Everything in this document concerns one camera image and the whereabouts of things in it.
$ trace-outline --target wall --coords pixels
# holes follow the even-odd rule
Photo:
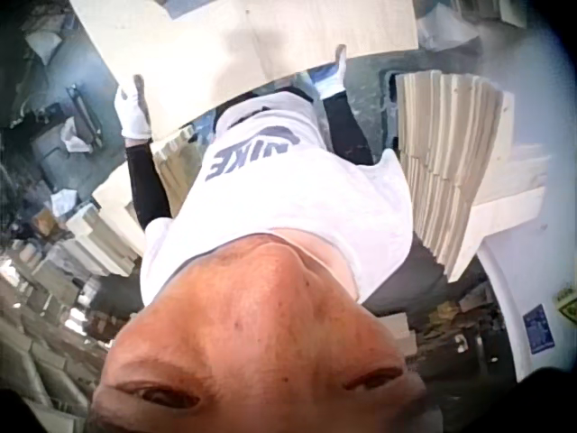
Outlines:
[[[575,71],[555,35],[538,20],[525,32],[496,23],[480,30],[485,50],[480,74],[516,97],[515,143],[542,143],[552,156],[540,216],[490,236],[483,247],[503,271],[511,307],[520,317],[544,305],[555,347],[530,355],[527,368],[570,368],[577,330],[557,312],[552,297],[574,277]],[[523,327],[519,318],[517,327]],[[519,343],[526,345],[525,329],[516,331]]]

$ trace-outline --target stack of wooden boards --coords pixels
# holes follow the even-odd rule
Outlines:
[[[397,76],[397,90],[414,228],[456,281],[485,236],[537,216],[548,157],[512,146],[514,98],[487,79],[431,70]]]
[[[417,354],[417,336],[415,331],[408,328],[407,314],[392,314],[379,318],[379,322],[387,327],[393,335],[398,350],[400,350],[405,357]]]
[[[202,163],[197,143],[189,142],[193,135],[192,128],[187,127],[151,145],[154,164],[169,197],[173,217],[179,213]],[[143,256],[144,232],[134,212],[127,163],[114,170],[93,192],[92,197],[101,207],[99,217],[117,234],[116,242],[128,245]]]
[[[152,0],[70,2],[116,80],[144,77],[156,139],[340,43],[349,57],[418,48],[411,0],[215,0],[174,21]]]
[[[76,242],[108,271],[124,277],[132,273],[138,255],[100,217],[92,203],[74,214],[66,227],[74,234]]]
[[[65,274],[49,258],[43,259],[42,253],[32,244],[14,241],[7,250],[16,270],[32,286],[42,286],[61,304],[74,306],[79,288],[72,282],[72,277]]]

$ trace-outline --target stack of plywood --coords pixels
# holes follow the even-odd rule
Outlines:
[[[400,350],[405,357],[417,354],[417,335],[415,331],[408,328],[407,314],[392,314],[379,318],[379,322],[387,327],[393,335],[398,350]]]
[[[167,140],[151,145],[154,163],[169,197],[174,217],[179,213],[200,171],[202,157],[197,144],[188,142],[192,136],[192,128],[187,127]],[[94,191],[92,197],[101,207],[100,217],[142,256],[145,248],[144,232],[134,212],[127,163],[114,170]]]
[[[456,281],[485,236],[537,216],[547,156],[512,148],[514,98],[484,78],[425,71],[398,76],[397,88],[415,231]]]
[[[75,240],[111,273],[127,277],[138,255],[98,215],[93,204],[81,208],[66,223]]]
[[[105,277],[110,271],[100,263],[82,244],[76,239],[59,241],[57,245],[64,248],[72,257],[78,260],[93,275]]]
[[[14,241],[7,254],[16,270],[33,286],[42,286],[64,305],[74,305],[79,288],[72,282],[72,277],[65,274],[50,258],[42,259],[41,251],[33,244]]]

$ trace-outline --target blue sign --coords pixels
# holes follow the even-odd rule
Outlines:
[[[525,329],[529,337],[531,354],[535,355],[546,349],[555,347],[555,341],[553,341],[553,334],[551,334],[543,304],[539,304],[526,313],[526,315],[523,316],[523,321],[525,322]]]

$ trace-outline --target plywood sheet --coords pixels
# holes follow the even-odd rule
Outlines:
[[[145,0],[71,0],[116,79],[140,73],[156,139],[273,79],[417,48],[410,0],[217,0],[178,20]]]

